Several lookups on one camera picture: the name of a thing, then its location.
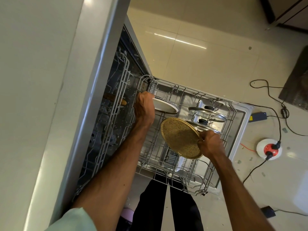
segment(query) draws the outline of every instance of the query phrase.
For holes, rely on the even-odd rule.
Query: tile floor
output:
[[[131,0],[129,19],[143,53],[156,77],[194,87],[241,102],[271,106],[266,89],[253,89],[249,82],[267,79],[283,86],[308,35],[268,27],[258,0]],[[271,89],[278,97],[280,89]],[[287,104],[289,126],[308,134],[308,113]],[[254,111],[270,110],[255,108]],[[255,148],[264,138],[279,137],[275,118],[250,123],[242,143]],[[254,171],[245,183],[258,205],[308,213],[307,137],[282,132],[283,155]],[[239,147],[233,161],[244,179],[262,159]],[[148,179],[136,176],[128,205],[137,206]],[[167,193],[162,230],[174,230],[170,195]],[[205,230],[231,230],[223,195],[194,198]],[[277,230],[306,230],[308,218],[277,212],[269,219]]]

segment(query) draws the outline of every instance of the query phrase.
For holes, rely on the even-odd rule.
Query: person's left arm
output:
[[[115,230],[130,191],[141,148],[151,127],[154,95],[140,93],[135,103],[136,122],[108,164],[89,182],[73,204],[83,208],[98,231]]]

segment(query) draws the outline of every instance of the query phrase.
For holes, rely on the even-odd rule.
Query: person's left hand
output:
[[[154,97],[155,96],[152,93],[146,91],[138,94],[134,105],[136,122],[140,121],[147,125],[153,124],[155,119]]]

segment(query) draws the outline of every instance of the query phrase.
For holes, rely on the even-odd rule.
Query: person's right arm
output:
[[[218,172],[233,231],[274,231],[238,178],[231,161],[225,154],[220,135],[213,131],[204,131],[200,135],[202,139],[199,140],[198,147]]]

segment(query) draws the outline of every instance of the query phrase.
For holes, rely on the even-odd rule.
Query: black cable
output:
[[[265,81],[265,82],[266,82],[266,86],[260,86],[260,87],[252,86],[252,85],[251,85],[252,82],[255,82],[255,81]],[[270,91],[269,91],[269,90],[270,90],[270,89],[269,89],[270,87],[271,87],[271,88],[282,88],[282,89],[285,89],[284,87],[273,87],[273,86],[269,86],[268,81],[265,80],[265,79],[256,79],[256,80],[253,80],[253,81],[251,81],[251,82],[249,83],[249,85],[250,85],[252,88],[263,88],[263,87],[266,87],[266,88],[267,88],[267,94],[268,94],[268,96],[271,97],[273,100],[275,100],[275,101],[277,101],[277,102],[280,103],[280,105],[281,105],[280,113],[281,113],[281,116],[282,116],[282,117],[279,117],[278,114],[277,114],[277,112],[276,112],[273,108],[271,108],[271,107],[266,107],[266,106],[259,106],[259,105],[250,104],[250,105],[253,105],[253,106],[269,108],[269,109],[271,109],[271,110],[273,110],[273,111],[275,112],[276,116],[268,116],[268,117],[277,117],[277,119],[278,119],[278,122],[279,122],[279,134],[280,134],[280,139],[279,139],[279,141],[281,141],[281,124],[280,124],[280,120],[279,120],[279,119],[284,119],[284,120],[285,120],[287,128],[289,128],[289,130],[290,130],[293,134],[296,134],[296,135],[299,135],[299,136],[308,136],[308,135],[301,135],[301,134],[298,134],[298,133],[294,132],[294,131],[289,127],[288,122],[287,122],[287,118],[290,117],[290,112],[289,112],[289,110],[287,109],[287,107],[284,105],[284,102],[285,102],[285,101],[281,102],[281,101],[275,99],[274,97],[272,97],[272,96],[270,95],[270,93],[269,93],[269,92],[270,92]]]
[[[257,167],[254,167],[254,168],[252,169],[252,171],[250,171],[249,175],[244,179],[243,184],[244,184],[245,181],[249,178],[249,176],[252,174],[252,172],[253,172],[256,168],[259,168],[261,165],[263,165],[265,162],[267,162],[267,159],[264,160],[264,161],[263,161],[260,165],[258,165]]]
[[[278,212],[278,211],[286,212],[286,213],[293,213],[293,214],[298,214],[298,215],[301,215],[301,216],[308,217],[308,215],[302,214],[302,213],[298,213],[298,212],[289,212],[289,211],[285,211],[285,210],[281,210],[281,209],[276,209],[276,210],[274,210],[274,212]]]

